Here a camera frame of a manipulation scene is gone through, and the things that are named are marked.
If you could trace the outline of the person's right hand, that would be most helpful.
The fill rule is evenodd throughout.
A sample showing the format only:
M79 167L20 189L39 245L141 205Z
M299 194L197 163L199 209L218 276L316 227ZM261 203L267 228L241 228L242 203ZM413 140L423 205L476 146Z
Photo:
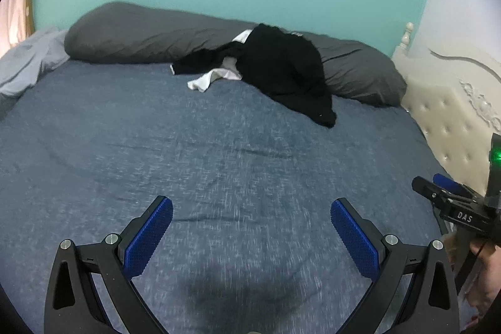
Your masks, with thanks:
M483 316L500 291L500 247L490 241L473 240L470 242L470 251L481 262L481 269L467 294L467 300Z

